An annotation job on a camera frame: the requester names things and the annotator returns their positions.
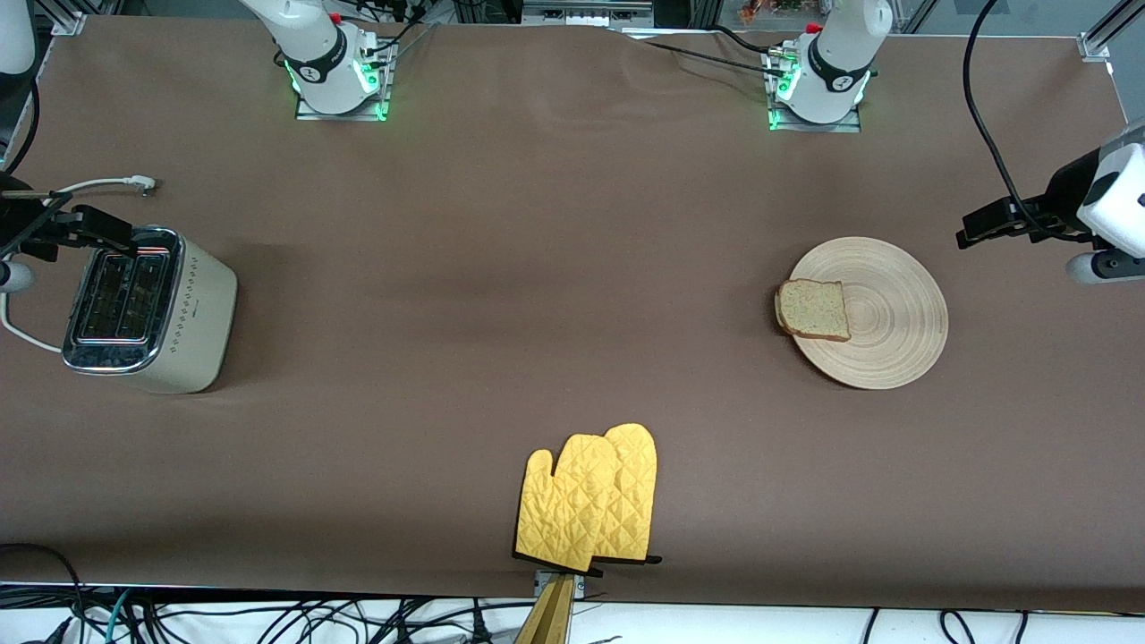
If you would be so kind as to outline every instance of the toast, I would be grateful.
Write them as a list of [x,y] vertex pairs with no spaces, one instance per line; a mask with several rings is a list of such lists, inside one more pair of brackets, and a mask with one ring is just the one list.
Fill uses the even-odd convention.
[[792,336],[838,343],[851,339],[842,282],[783,282],[775,293],[775,316]]

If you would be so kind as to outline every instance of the table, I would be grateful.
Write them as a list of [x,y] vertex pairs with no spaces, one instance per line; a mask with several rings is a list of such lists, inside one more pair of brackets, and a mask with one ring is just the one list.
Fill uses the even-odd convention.
[[[335,124],[293,120],[255,22],[92,18],[55,45],[19,176],[163,178],[86,203],[184,233],[238,308],[192,396],[5,335],[0,536],[87,581],[519,596],[528,454],[640,422],[664,563],[609,566],[611,599],[1145,608],[1142,286],[1069,283],[1067,244],[956,249],[1003,193],[964,44],[889,39],[863,132],[811,135],[767,131],[750,72],[617,33],[440,28],[389,121]],[[979,53],[1024,194],[1123,123],[1073,40]],[[949,341],[907,387],[837,385],[775,329],[773,289],[844,235],[943,289]],[[85,254],[37,266],[14,320],[61,337]]]

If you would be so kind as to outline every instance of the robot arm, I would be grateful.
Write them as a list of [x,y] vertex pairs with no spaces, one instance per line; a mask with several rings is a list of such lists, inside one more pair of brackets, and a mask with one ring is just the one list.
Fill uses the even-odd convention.
[[1044,194],[1022,203],[1037,226],[1004,197],[962,218],[958,248],[996,237],[1028,235],[1037,243],[1049,238],[1045,231],[1077,233],[1093,251],[1066,265],[1074,281],[1145,278],[1145,119],[1060,168]]
[[34,63],[32,0],[0,0],[0,80],[23,80]]
[[806,121],[838,121],[862,100],[870,63],[893,21],[886,0],[837,2],[820,33],[783,44],[796,52],[797,66],[776,97]]
[[270,31],[295,89],[316,111],[345,113],[378,91],[370,66],[378,61],[372,32],[335,23],[321,0],[239,1]]

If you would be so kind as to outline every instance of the oven mitt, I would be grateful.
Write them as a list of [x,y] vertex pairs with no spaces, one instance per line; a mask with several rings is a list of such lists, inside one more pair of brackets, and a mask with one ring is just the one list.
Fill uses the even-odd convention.
[[645,563],[652,536],[652,497],[656,490],[656,443],[643,425],[618,425],[605,433],[619,468],[608,501],[597,557]]
[[555,471],[551,451],[534,451],[521,486],[515,553],[559,568],[587,572],[618,469],[616,448],[602,437],[569,437]]

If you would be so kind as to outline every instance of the wooden plate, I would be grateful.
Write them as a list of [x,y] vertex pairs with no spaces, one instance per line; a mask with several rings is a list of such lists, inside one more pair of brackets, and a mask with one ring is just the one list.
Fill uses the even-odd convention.
[[807,360],[864,390],[901,387],[938,361],[949,329],[942,291],[902,249],[870,237],[839,237],[805,254],[791,278],[843,282],[851,340],[795,338]]

